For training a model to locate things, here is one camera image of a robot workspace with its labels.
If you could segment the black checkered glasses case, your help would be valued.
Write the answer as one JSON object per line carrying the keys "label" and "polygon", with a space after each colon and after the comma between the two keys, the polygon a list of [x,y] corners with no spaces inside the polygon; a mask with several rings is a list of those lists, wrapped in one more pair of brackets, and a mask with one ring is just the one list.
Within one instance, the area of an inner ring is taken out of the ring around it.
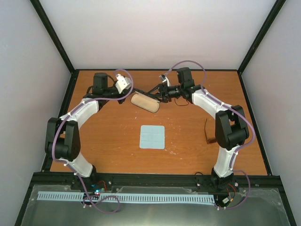
{"label": "black checkered glasses case", "polygon": [[151,113],[156,113],[160,107],[158,100],[141,93],[134,94],[131,98],[131,103]]}

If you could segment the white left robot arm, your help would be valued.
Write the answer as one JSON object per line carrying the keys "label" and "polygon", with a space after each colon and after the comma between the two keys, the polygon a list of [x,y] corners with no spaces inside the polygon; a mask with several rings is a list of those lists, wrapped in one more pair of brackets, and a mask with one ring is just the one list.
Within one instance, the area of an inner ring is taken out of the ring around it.
{"label": "white left robot arm", "polygon": [[98,113],[109,101],[121,104],[134,89],[132,75],[127,70],[117,69],[109,86],[107,73],[95,73],[93,85],[78,105],[59,118],[50,118],[47,125],[45,150],[54,162],[60,162],[70,168],[74,175],[82,177],[81,183],[86,189],[94,189],[98,178],[92,173],[95,167],[81,153],[79,130],[94,114]]}

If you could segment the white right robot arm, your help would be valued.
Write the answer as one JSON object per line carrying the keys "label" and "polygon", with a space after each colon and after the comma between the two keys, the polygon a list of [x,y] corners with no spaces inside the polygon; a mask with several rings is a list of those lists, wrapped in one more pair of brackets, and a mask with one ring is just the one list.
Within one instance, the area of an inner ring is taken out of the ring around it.
{"label": "white right robot arm", "polygon": [[146,96],[162,103],[183,97],[186,101],[206,111],[215,120],[215,139],[219,145],[217,162],[212,168],[211,184],[222,190],[233,180],[233,166],[239,148],[249,138],[244,110],[240,105],[229,105],[210,94],[203,85],[196,85],[188,67],[177,69],[178,84],[171,86],[167,75],[162,83],[146,92]]}

